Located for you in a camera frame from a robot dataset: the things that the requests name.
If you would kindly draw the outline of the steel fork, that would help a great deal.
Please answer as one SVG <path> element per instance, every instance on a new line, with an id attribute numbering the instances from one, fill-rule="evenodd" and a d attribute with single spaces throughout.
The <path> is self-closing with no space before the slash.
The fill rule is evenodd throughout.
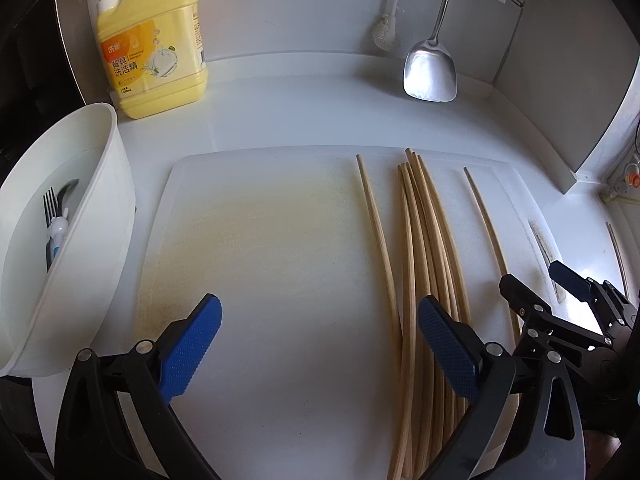
<path id="1" fill-rule="evenodd" d="M 58 199 L 53 188 L 49 188 L 43 194 L 43 210 L 47 228 L 50 228 L 53 220 L 58 216 Z"/>

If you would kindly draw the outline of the yellow dish soap bottle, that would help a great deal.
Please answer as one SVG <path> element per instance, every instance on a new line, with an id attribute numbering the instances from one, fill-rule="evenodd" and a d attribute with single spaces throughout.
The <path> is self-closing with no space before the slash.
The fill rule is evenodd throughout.
<path id="1" fill-rule="evenodd" d="M 140 119 L 204 96 L 198 0 L 98 0 L 96 41 L 118 107 Z"/>

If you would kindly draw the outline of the white bottle brush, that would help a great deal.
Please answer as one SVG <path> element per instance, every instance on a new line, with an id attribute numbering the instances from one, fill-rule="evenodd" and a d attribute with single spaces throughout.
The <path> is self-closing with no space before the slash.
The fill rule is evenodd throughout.
<path id="1" fill-rule="evenodd" d="M 393 52 L 396 46 L 396 13 L 399 0 L 385 0 L 384 10 L 372 27 L 375 47 L 384 52 Z"/>

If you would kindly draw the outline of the white plastic basin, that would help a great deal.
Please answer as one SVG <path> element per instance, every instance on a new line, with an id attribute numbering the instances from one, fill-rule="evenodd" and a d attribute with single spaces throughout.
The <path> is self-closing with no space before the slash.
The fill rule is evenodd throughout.
<path id="1" fill-rule="evenodd" d="M 43 194 L 72 179 L 68 231 L 47 270 Z M 1 185 L 1 373 L 46 377 L 93 341 L 134 229 L 136 194 L 117 115 L 94 103 L 25 152 Z"/>

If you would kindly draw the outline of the steel spatula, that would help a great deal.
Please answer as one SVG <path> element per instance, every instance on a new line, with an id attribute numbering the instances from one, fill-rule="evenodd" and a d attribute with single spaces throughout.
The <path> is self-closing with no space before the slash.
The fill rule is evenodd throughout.
<path id="1" fill-rule="evenodd" d="M 454 59 L 439 41 L 449 1 L 442 0 L 440 3 L 431 36 L 418 42 L 406 56 L 402 86 L 413 99 L 449 103 L 458 95 Z"/>

